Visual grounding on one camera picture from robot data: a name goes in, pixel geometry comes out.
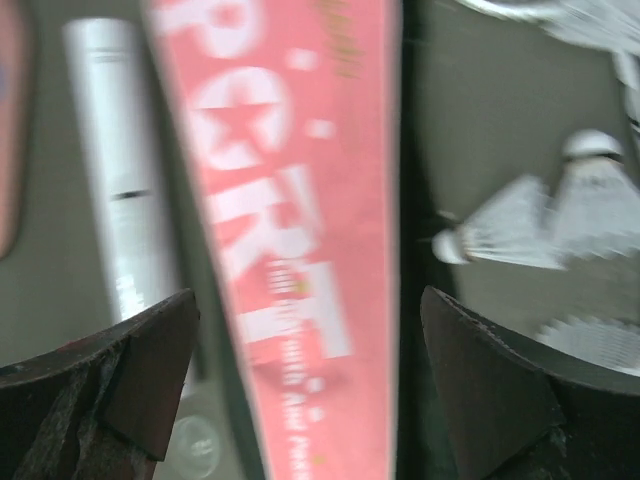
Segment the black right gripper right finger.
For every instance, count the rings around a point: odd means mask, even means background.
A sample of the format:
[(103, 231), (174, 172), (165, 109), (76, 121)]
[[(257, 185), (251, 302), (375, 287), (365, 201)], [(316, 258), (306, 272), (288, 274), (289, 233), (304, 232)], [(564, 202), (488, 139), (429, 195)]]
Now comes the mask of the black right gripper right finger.
[(431, 287), (421, 318), (460, 478), (638, 478), (638, 378), (506, 329)]

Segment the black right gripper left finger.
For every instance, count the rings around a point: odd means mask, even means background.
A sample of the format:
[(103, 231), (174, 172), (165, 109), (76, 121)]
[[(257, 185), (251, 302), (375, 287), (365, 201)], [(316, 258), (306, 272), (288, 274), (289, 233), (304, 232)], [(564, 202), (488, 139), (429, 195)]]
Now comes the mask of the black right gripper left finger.
[(199, 326), (182, 290), (1, 369), (4, 479), (150, 479), (165, 459)]

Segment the white plastic shuttlecock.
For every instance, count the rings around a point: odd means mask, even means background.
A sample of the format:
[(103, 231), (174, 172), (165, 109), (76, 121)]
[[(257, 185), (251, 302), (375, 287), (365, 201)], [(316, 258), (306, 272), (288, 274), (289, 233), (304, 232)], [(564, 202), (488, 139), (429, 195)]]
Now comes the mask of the white plastic shuttlecock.
[(582, 130), (564, 147), (565, 170), (549, 220), (560, 253), (581, 258), (630, 256), (639, 250), (639, 188), (612, 136)]
[(551, 217), (548, 188), (537, 176), (524, 174), (487, 199), (466, 220), (432, 239), (432, 251), (446, 264), (478, 261), (563, 270), (571, 251), (551, 238), (544, 222)]

